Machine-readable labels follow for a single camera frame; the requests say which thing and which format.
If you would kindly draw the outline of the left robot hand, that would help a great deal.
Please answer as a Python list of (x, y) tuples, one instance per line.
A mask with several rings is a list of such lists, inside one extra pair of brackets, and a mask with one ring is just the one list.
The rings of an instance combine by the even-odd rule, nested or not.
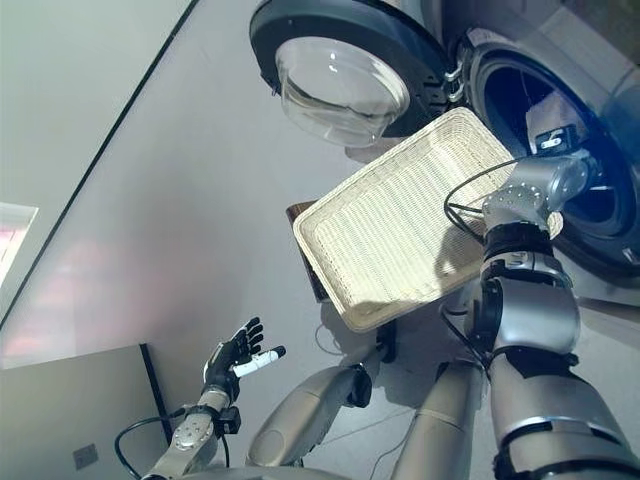
[(249, 320), (236, 333), (220, 342), (203, 367), (204, 390), (219, 390), (233, 404), (240, 393), (240, 379), (281, 359), (287, 353), (283, 345), (262, 348), (264, 326), (259, 317)]

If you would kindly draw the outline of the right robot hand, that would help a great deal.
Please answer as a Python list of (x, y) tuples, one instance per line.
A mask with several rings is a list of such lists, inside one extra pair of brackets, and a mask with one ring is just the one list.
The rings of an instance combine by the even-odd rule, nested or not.
[(577, 149), (580, 137), (575, 124), (569, 124), (543, 132), (535, 137), (535, 154), (558, 156)]

